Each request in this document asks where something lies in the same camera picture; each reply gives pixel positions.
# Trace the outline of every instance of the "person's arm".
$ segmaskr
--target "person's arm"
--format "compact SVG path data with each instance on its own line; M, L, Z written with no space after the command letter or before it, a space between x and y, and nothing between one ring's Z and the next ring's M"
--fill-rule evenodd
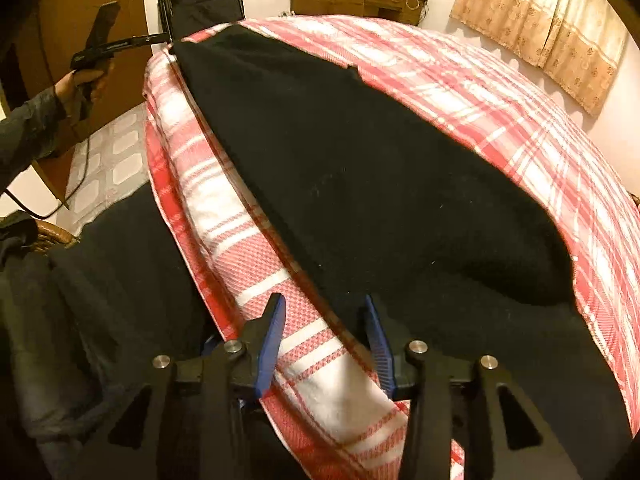
M93 82L91 99L95 101L104 91L110 71L111 66L106 72L69 73L0 121L0 193L5 192L32 160L49 155L55 149L58 121L70 114L78 85Z

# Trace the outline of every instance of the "bed sheet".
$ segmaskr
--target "bed sheet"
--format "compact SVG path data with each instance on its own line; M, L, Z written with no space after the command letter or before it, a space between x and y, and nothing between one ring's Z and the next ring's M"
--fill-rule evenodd
M635 433L640 214L564 111L491 53L444 34L351 16L241 24L341 66L357 65L365 82L473 149L546 208L574 260L578 309ZM395 478L408 404L384 396L368 352L305 295L299 267L228 156L207 141L210 130L167 50L148 64L145 95L156 199L223 337L260 316L272 292L287 299L274 381L263 400L284 445L313 479ZM452 478L462 476L462 464L463 451L452 443Z

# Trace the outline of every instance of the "wooden door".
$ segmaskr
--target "wooden door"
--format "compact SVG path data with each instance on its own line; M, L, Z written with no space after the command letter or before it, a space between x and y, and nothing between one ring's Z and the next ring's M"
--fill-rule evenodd
M20 72L30 98L69 72L71 57L84 49L98 8L111 1L40 1L37 12L27 20L15 41ZM121 9L109 40L148 34L144 1L117 1ZM58 135L64 147L70 148L86 139L143 101L142 85L150 56L151 48L148 46L116 54L110 84L101 101L94 105L90 117L73 128L68 120L60 123ZM36 171L60 200L65 195L72 153L73 150L69 150L59 158L48 158L34 164Z

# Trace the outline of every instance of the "black chair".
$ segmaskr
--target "black chair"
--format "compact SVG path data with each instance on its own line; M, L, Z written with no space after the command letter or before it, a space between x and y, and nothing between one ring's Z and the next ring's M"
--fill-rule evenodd
M162 31L180 40L219 23L244 20L242 0L158 0Z

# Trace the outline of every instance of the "gray sleeve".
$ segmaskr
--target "gray sleeve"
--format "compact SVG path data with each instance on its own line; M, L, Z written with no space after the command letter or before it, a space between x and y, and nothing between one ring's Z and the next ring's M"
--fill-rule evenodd
M65 115L52 87L0 121L0 192L5 192L32 160L49 155L55 149L56 127Z

